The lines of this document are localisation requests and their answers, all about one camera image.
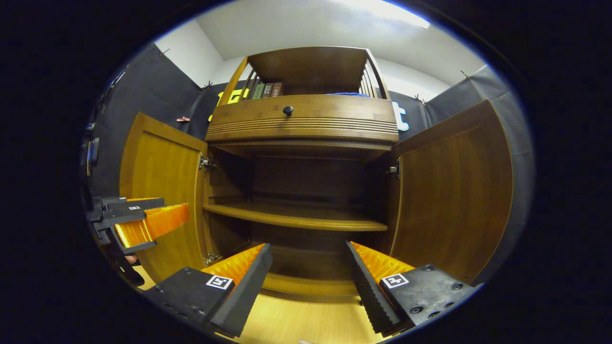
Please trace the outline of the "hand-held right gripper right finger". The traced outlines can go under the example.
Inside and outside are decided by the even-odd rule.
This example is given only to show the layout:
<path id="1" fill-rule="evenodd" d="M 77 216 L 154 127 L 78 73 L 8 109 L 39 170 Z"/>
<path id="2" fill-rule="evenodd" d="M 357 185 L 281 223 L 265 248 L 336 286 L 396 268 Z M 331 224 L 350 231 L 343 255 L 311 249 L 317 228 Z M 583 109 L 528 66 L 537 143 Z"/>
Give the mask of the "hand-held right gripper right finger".
<path id="1" fill-rule="evenodd" d="M 361 304 L 373 330 L 382 335 L 422 327 L 479 290 L 433 264 L 413 267 L 356 242 L 346 246 Z"/>

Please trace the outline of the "wooden cabinet shelf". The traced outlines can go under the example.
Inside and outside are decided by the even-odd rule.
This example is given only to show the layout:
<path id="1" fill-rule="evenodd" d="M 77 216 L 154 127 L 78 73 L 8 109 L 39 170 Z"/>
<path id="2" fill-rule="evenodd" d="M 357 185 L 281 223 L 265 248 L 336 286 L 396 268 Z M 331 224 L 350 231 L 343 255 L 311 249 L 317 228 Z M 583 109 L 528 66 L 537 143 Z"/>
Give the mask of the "wooden cabinet shelf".
<path id="1" fill-rule="evenodd" d="M 388 229 L 387 224 L 348 210 L 246 201 L 208 204 L 203 208 L 227 217 L 289 228 L 348 232 L 383 232 Z"/>

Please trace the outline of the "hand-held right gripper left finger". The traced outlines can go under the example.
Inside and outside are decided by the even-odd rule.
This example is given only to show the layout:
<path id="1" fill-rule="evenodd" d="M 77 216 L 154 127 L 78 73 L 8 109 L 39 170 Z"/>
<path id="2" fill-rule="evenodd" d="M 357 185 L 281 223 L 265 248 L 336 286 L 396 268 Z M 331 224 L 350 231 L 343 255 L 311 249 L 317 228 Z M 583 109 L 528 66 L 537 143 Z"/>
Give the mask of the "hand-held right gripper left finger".
<path id="1" fill-rule="evenodd" d="M 143 296 L 206 333 L 240 337 L 272 263 L 270 244 L 260 244 L 203 270 L 181 268 Z"/>

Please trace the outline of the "wooden ribbed drawer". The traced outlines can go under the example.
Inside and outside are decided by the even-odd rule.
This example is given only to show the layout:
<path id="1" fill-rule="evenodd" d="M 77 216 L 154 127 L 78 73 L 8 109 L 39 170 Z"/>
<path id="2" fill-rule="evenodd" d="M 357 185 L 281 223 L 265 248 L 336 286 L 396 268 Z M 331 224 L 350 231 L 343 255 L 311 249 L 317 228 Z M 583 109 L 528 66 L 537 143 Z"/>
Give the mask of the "wooden ribbed drawer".
<path id="1" fill-rule="evenodd" d="M 292 116 L 282 109 L 294 108 Z M 385 99 L 293 95 L 220 105 L 205 140 L 313 139 L 396 144 L 398 129 L 391 101 Z"/>

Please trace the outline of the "wooden double-door shoe cabinet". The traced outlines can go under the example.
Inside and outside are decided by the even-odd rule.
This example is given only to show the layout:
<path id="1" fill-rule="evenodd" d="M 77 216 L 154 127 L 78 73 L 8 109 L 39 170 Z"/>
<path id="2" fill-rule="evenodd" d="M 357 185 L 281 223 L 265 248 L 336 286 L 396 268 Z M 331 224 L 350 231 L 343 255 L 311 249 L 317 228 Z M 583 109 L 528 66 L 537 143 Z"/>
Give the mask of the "wooden double-door shoe cabinet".
<path id="1" fill-rule="evenodd" d="M 282 96 L 359 92 L 392 102 L 369 49 L 301 46 L 243 57 L 216 107 L 252 100 L 256 85 L 276 82 L 283 83 Z M 384 163 L 397 143 L 313 139 L 205 142 L 216 167 L 205 172 L 203 205 L 246 201 L 348 210 L 388 226 L 383 232 L 289 228 L 204 209 L 209 251 L 223 259 L 270 244 L 273 265 L 264 288 L 324 298 L 355 295 L 350 264 L 345 261 L 346 242 L 380 244 L 391 232 Z"/>

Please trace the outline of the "wooden shoe cabinet door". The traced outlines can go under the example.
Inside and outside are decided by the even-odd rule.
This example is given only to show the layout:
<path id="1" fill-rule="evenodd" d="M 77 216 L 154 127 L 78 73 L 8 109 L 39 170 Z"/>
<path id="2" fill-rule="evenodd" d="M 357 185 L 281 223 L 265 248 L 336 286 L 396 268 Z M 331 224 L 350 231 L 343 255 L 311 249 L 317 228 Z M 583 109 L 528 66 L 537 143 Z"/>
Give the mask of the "wooden shoe cabinet door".
<path id="1" fill-rule="evenodd" d="M 511 150 L 484 100 L 393 147 L 385 250 L 476 283 L 505 233 L 513 200 Z"/>
<path id="2" fill-rule="evenodd" d="M 120 196 L 163 198 L 167 205 L 189 206 L 190 220 L 185 225 L 137 253 L 154 282 L 184 267 L 205 268 L 211 239 L 203 209 L 206 177 L 201 160 L 207 153 L 203 140 L 144 113 L 138 113 L 131 126 L 120 166 Z"/>

